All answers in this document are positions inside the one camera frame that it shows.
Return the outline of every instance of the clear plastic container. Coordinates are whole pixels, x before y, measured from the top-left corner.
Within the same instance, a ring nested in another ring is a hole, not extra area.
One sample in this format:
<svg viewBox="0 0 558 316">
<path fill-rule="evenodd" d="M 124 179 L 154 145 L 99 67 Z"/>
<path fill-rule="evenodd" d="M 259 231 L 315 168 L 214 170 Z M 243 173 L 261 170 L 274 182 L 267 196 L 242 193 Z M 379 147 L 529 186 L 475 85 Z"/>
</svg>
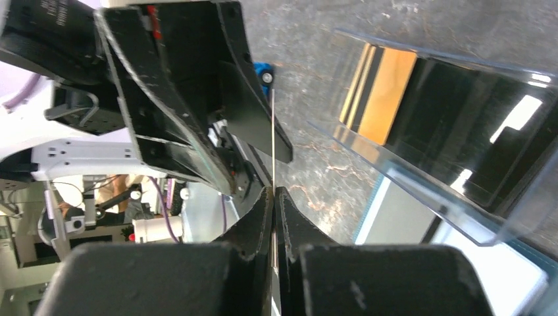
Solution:
<svg viewBox="0 0 558 316">
<path fill-rule="evenodd" d="M 340 122 L 311 125 L 356 153 L 479 246 L 536 230 L 556 211 L 558 80 L 334 30 L 360 42 Z M 485 223 L 494 237 L 464 225 Z"/>
</svg>

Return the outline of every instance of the blue object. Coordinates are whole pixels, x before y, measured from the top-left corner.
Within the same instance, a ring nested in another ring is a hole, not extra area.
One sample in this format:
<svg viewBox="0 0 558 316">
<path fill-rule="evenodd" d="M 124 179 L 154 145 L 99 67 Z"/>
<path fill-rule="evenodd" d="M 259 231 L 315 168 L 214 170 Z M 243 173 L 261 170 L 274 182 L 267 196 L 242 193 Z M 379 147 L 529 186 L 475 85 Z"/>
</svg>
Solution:
<svg viewBox="0 0 558 316">
<path fill-rule="evenodd" d="M 254 68 L 262 85 L 263 93 L 269 99 L 269 92 L 275 77 L 273 66 L 268 63 L 254 63 Z"/>
</svg>

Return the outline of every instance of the white bracket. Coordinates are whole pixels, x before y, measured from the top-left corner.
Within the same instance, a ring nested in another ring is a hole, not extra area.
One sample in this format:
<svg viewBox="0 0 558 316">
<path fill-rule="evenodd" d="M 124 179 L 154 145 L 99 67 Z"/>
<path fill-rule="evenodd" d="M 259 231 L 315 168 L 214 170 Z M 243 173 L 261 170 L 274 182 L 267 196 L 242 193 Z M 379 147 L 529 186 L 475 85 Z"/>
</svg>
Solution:
<svg viewBox="0 0 558 316">
<path fill-rule="evenodd" d="M 39 170 L 32 173 L 37 181 L 78 174 L 166 176 L 139 161 L 132 144 L 126 142 L 85 142 L 76 138 L 55 140 L 33 148 L 31 160 L 39 164 Z"/>
<path fill-rule="evenodd" d="M 52 104 L 53 81 L 41 79 L 36 90 L 27 103 L 19 105 L 10 114 L 0 115 L 0 161 L 19 151 L 59 138 L 91 136 L 45 118 L 45 110 L 50 109 Z M 9 97 L 8 95 L 0 98 L 0 103 Z"/>
<path fill-rule="evenodd" d="M 49 219 L 54 221 L 54 229 L 56 238 L 52 239 L 51 243 L 60 258 L 61 261 L 64 261 L 66 257 L 70 254 L 70 241 L 66 236 L 66 226 L 64 224 L 64 219 L 62 218 L 62 212 L 56 205 L 56 197 L 54 195 L 54 191 L 52 189 L 52 185 L 50 182 L 46 182 L 47 189 L 45 190 L 45 201 L 47 204 L 47 212 Z"/>
</svg>

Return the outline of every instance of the black cable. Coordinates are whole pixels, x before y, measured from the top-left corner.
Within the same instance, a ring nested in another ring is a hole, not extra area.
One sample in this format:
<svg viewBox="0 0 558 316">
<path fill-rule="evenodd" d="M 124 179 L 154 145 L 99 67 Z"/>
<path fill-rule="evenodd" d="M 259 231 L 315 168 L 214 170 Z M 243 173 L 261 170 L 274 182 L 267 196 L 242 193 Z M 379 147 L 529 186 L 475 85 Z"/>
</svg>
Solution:
<svg viewBox="0 0 558 316">
<path fill-rule="evenodd" d="M 15 205 L 15 203 L 16 203 L 12 198 L 14 196 L 14 193 L 16 193 L 17 191 L 18 190 L 14 190 L 14 191 L 10 192 L 10 194 L 8 194 L 7 201 L 12 205 Z"/>
<path fill-rule="evenodd" d="M 12 217 L 12 218 L 14 218 L 14 219 L 17 219 L 17 218 L 18 218 L 18 217 L 17 217 L 18 215 L 21 216 L 20 211 L 19 211 L 19 206 L 18 206 L 17 204 L 15 204 L 15 203 L 11 203 L 11 202 L 10 202 L 11 196 L 12 196 L 12 194 L 13 194 L 14 192 L 15 192 L 15 191 L 11 191 L 10 194 L 8 194 L 8 197 L 7 197 L 6 199 L 4 198 L 4 192 L 0 192 L 0 201 L 5 202 L 5 204 L 6 204 L 7 206 L 13 207 L 13 211 L 15 211 L 15 213 L 16 213 L 16 215 L 8 215 L 8 214 L 6 214 L 6 216 Z"/>
<path fill-rule="evenodd" d="M 66 185 L 68 185 L 68 186 L 73 186 L 73 187 L 80 193 L 80 196 L 82 197 L 82 201 L 80 202 L 80 204 L 84 202 L 84 193 L 77 187 L 77 185 L 71 184 L 71 183 L 67 183 L 67 182 L 51 182 L 51 184 L 66 184 Z"/>
<path fill-rule="evenodd" d="M 88 192 L 88 191 L 91 191 L 91 190 L 98 190 L 98 189 L 100 189 L 100 188 L 104 188 L 105 186 L 108 186 L 109 184 L 113 183 L 113 182 L 116 180 L 116 178 L 118 178 L 118 175 L 116 175 L 116 176 L 110 176 L 110 177 L 108 177 L 108 178 L 104 178 L 104 179 L 95 181 L 95 184 L 94 184 L 93 186 L 90 186 L 89 188 L 85 189 L 84 192 Z M 98 184 L 101 183 L 102 181 L 107 181 L 107 180 L 110 180 L 110 181 L 108 181 L 107 183 L 103 184 L 102 186 L 100 186 L 100 187 L 98 187 L 98 188 L 95 187 L 96 185 L 98 185 Z"/>
</svg>

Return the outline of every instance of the wheel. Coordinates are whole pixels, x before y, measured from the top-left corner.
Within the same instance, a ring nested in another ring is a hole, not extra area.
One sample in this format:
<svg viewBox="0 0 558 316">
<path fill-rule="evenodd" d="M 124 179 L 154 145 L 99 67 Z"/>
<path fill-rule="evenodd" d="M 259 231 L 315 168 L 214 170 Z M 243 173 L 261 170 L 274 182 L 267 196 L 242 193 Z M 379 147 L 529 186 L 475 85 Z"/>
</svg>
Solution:
<svg viewBox="0 0 558 316">
<path fill-rule="evenodd" d="M 188 188 L 182 188 L 180 190 L 180 198 L 184 201 L 190 198 L 190 191 L 188 190 Z"/>
<path fill-rule="evenodd" d="M 130 192 L 130 199 L 141 199 L 141 191 Z"/>
<path fill-rule="evenodd" d="M 274 80 L 273 71 L 262 70 L 262 72 L 260 73 L 260 80 L 261 80 L 263 85 L 271 86 L 271 84 L 273 83 L 273 80 Z"/>
</svg>

